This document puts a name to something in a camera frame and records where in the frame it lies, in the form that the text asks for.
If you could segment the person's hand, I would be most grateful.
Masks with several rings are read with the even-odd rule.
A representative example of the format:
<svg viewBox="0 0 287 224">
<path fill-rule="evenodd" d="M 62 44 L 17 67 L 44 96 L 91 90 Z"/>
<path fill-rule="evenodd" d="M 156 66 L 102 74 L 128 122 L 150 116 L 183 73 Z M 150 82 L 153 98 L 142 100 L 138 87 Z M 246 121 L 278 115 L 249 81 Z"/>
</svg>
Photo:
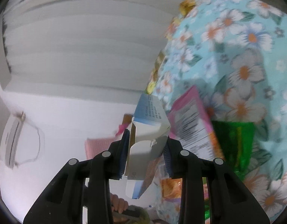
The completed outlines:
<svg viewBox="0 0 287 224">
<path fill-rule="evenodd" d="M 119 198 L 118 195 L 110 193 L 110 201 L 112 205 L 112 212 L 117 211 L 118 213 L 122 213 L 125 211 L 129 204 L 126 200 L 123 198 Z M 125 223 L 127 222 L 127 218 L 124 217 L 116 217 L 113 215 L 113 221 L 114 223 Z"/>
</svg>

